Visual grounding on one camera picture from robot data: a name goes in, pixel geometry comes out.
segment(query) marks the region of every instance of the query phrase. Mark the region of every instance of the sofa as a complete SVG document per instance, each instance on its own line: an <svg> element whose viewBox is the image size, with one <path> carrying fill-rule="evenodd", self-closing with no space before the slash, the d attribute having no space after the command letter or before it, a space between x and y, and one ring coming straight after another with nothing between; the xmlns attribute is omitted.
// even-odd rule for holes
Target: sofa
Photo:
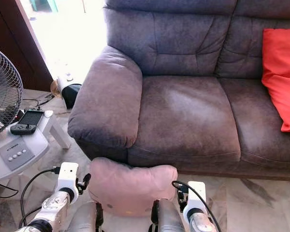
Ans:
<svg viewBox="0 0 290 232"><path fill-rule="evenodd" d="M106 0L103 10L107 46L68 124L88 158L290 180L290 132L261 83L263 29L290 28L290 0Z"/></svg>

